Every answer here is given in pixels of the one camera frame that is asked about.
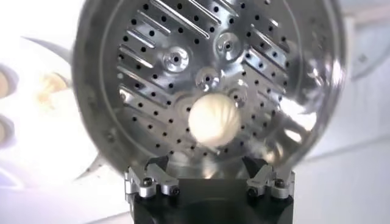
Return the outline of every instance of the metal bracket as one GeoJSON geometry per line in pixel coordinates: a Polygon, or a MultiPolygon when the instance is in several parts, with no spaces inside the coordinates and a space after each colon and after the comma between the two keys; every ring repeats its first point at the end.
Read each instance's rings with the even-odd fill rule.
{"type": "Polygon", "coordinates": [[[273,171],[272,166],[266,164],[262,165],[257,174],[246,183],[250,197],[259,197],[265,193],[267,187],[270,187],[272,197],[286,199],[294,196],[295,173],[289,167],[273,171]]]}
{"type": "Polygon", "coordinates": [[[158,165],[148,165],[146,173],[161,186],[161,192],[163,194],[168,196],[180,194],[179,180],[166,174],[158,165]]]}
{"type": "Polygon", "coordinates": [[[140,167],[129,167],[124,174],[126,200],[131,201],[132,194],[138,193],[140,197],[150,198],[156,194],[156,183],[140,167]]]}
{"type": "Polygon", "coordinates": [[[266,186],[272,176],[272,167],[263,165],[257,174],[246,181],[247,193],[250,197],[258,197],[265,193],[266,186]]]}
{"type": "Polygon", "coordinates": [[[143,198],[153,197],[157,193],[157,184],[161,186],[162,194],[168,196],[179,195],[178,179],[169,176],[163,170],[167,163],[168,158],[163,156],[151,159],[145,169],[142,167],[129,167],[124,174],[126,201],[131,203],[135,194],[143,198]]]}

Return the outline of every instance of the dough ball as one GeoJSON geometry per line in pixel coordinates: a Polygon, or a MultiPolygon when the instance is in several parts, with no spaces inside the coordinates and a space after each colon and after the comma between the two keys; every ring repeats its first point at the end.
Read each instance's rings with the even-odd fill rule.
{"type": "Polygon", "coordinates": [[[7,77],[0,72],[0,98],[6,97],[9,93],[10,85],[7,77]]]}
{"type": "Polygon", "coordinates": [[[240,115],[233,100],[223,94],[207,94],[191,108],[188,124],[198,143],[215,148],[236,136],[240,115]]]}
{"type": "Polygon", "coordinates": [[[42,108],[54,109],[51,94],[67,89],[66,82],[56,73],[45,74],[40,77],[36,93],[38,103],[42,108]]]}

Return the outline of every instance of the metal drum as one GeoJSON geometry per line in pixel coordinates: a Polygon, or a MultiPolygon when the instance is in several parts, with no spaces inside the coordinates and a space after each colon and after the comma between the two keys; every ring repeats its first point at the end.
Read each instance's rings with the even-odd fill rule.
{"type": "Polygon", "coordinates": [[[244,178],[243,156],[293,166],[321,137],[345,46],[331,0],[90,0],[73,82],[93,141],[118,171],[168,155],[175,177],[244,178]],[[239,133],[216,150],[188,128],[208,93],[241,113],[239,133]]]}

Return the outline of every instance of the bolt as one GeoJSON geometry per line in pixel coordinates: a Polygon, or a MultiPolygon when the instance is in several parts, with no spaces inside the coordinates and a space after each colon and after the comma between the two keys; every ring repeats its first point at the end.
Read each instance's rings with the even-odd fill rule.
{"type": "Polygon", "coordinates": [[[179,195],[180,194],[180,189],[177,186],[172,187],[169,193],[171,195],[179,195]]]}
{"type": "Polygon", "coordinates": [[[283,187],[285,187],[285,182],[282,179],[276,179],[275,180],[275,187],[283,188],[283,187]]]}
{"type": "Polygon", "coordinates": [[[143,180],[143,184],[144,184],[144,186],[146,186],[146,187],[151,186],[152,183],[153,183],[153,180],[152,180],[150,177],[146,177],[146,178],[144,178],[144,180],[143,180]]]}
{"type": "Polygon", "coordinates": [[[257,189],[254,187],[249,188],[247,193],[248,193],[248,196],[250,196],[252,198],[257,197],[257,189]]]}

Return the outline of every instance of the light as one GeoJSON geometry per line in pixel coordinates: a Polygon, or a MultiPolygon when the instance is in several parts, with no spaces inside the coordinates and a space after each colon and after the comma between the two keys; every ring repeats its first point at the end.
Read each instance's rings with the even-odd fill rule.
{"type": "Polygon", "coordinates": [[[300,136],[300,134],[294,132],[294,131],[291,131],[291,130],[287,130],[285,129],[285,133],[286,135],[291,138],[294,142],[296,143],[302,143],[302,137],[300,136]]]}
{"type": "Polygon", "coordinates": [[[317,113],[305,114],[305,108],[295,101],[284,98],[280,102],[280,108],[306,131],[311,131],[317,122],[317,113]]]}

